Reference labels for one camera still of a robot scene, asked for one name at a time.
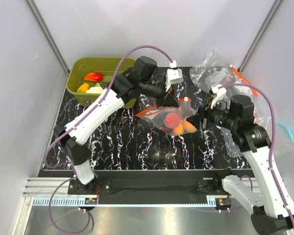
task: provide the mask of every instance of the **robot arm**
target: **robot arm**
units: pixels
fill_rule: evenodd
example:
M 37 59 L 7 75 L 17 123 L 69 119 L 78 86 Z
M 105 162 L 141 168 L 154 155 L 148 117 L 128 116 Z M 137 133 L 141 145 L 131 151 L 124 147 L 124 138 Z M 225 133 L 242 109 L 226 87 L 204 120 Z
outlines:
M 61 141 L 61 149 L 70 158 L 71 163 L 77 174 L 80 184 L 89 188 L 89 183 L 95 178 L 90 167 L 89 158 L 91 151 L 84 145 L 90 135 L 100 126 L 111 114 L 123 107 L 124 104 L 141 94 L 156 99 L 156 105 L 179 107 L 174 98 L 171 84 L 183 81 L 181 69 L 176 68 L 176 62 L 170 63 L 170 69 L 167 70 L 167 76 L 160 74 L 152 78 L 157 63 L 146 56 L 138 58 L 132 68 L 116 76 L 111 90 L 108 92 L 105 100 L 103 94 L 86 109 L 80 116 L 68 123 L 65 127 L 57 125 L 54 129 L 56 137 L 61 136 L 64 132 L 73 128 Z
M 215 89 L 215 100 L 221 100 L 223 89 Z M 251 165 L 262 197 L 257 196 L 230 170 L 220 172 L 215 177 L 215 187 L 233 195 L 251 215 L 251 221 L 256 231 L 261 235 L 270 235 L 277 231 L 292 228 L 289 214 L 284 207 L 279 191 L 275 185 L 268 156 L 270 139 L 266 130 L 254 123 L 254 104 L 245 95 L 235 95 L 231 98 L 230 108 L 222 109 L 218 102 L 200 107 L 197 114 L 187 120 L 199 128 L 215 124 L 231 130 L 233 141 Z M 286 197 L 288 209 L 294 215 L 294 202 L 288 194 L 281 175 L 272 158 L 272 169 Z

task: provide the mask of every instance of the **black marble table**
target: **black marble table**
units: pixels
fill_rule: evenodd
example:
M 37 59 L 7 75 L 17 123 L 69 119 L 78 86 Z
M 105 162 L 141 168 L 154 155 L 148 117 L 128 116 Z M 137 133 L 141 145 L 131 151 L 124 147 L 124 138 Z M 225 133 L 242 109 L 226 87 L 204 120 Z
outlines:
M 189 70 L 190 67 L 182 68 L 184 82 L 173 88 L 178 98 L 191 98 L 192 107 L 196 109 L 211 101 L 211 97 L 194 86 Z M 159 68 L 158 73 L 165 72 L 165 68 Z M 216 126 L 172 137 L 135 116 L 154 104 L 153 99 L 141 95 L 133 108 L 119 109 L 95 130 L 86 143 L 92 151 L 94 170 L 249 168 L 246 159 L 228 156 L 223 136 Z M 66 91 L 57 123 L 65 125 L 83 110 L 74 96 Z M 65 159 L 66 155 L 56 145 L 49 153 L 48 162 L 54 165 Z

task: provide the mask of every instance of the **green bin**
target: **green bin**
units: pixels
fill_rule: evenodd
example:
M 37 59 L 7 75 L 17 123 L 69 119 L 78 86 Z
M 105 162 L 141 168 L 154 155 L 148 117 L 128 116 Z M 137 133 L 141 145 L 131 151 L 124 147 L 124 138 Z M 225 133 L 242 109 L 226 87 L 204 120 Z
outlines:
M 84 80 L 84 77 L 90 72 L 99 72 L 103 74 L 103 80 L 100 83 L 102 88 L 106 88 L 112 79 L 112 75 L 121 58 L 111 57 L 85 57 L 77 60 L 69 74 L 67 80 L 67 90 L 75 96 L 77 101 L 84 107 L 90 106 L 101 94 L 87 94 L 77 93 L 77 89 L 84 83 L 88 83 L 90 87 L 95 86 L 95 82 L 88 82 Z M 129 67 L 133 67 L 135 60 L 126 58 L 122 63 L 118 74 L 125 71 Z M 132 108 L 136 99 L 130 100 L 124 105 L 124 108 Z

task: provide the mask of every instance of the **white wall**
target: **white wall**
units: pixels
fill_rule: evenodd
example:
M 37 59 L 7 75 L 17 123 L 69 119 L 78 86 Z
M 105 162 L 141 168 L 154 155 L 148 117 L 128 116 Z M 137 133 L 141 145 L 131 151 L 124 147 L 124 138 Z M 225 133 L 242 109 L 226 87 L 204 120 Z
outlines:
M 276 118 L 294 132 L 294 0 L 284 1 L 243 75 L 268 95 Z M 263 111 L 268 110 L 262 104 Z M 278 156 L 276 162 L 294 199 L 294 152 Z
M 239 66 L 273 0 L 35 0 L 69 67 L 85 56 L 123 56 L 142 44 L 194 66 L 212 48 Z M 168 66 L 159 53 L 145 54 Z
M 0 0 L 0 235 L 12 234 L 65 75 L 24 0 Z

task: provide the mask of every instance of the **bag containing fruit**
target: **bag containing fruit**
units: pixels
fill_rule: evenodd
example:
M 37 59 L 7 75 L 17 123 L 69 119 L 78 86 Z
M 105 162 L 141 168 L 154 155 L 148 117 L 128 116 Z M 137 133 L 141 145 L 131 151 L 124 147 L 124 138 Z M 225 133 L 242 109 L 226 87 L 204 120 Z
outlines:
M 159 130 L 171 136 L 193 133 L 197 129 L 191 125 L 186 118 L 196 114 L 191 107 L 189 98 L 179 99 L 179 108 L 175 107 L 149 107 L 136 116 L 152 123 Z

